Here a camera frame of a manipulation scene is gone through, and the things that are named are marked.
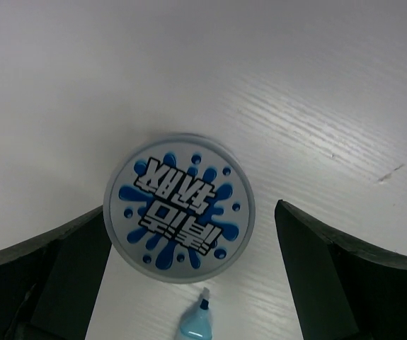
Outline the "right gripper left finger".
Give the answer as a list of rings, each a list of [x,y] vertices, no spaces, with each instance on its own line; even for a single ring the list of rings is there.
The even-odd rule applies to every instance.
[[[98,207],[0,250],[0,339],[85,339],[110,248]]]

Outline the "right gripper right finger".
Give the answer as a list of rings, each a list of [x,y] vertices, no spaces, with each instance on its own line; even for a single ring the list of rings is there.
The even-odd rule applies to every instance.
[[[284,200],[275,224],[304,339],[407,339],[407,256]]]

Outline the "blue paint jar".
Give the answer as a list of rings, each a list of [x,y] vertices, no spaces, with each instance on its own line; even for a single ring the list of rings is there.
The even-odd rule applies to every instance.
[[[116,251],[144,275],[195,283],[232,266],[256,219],[250,182],[218,141],[178,133],[130,152],[107,184],[103,217]]]

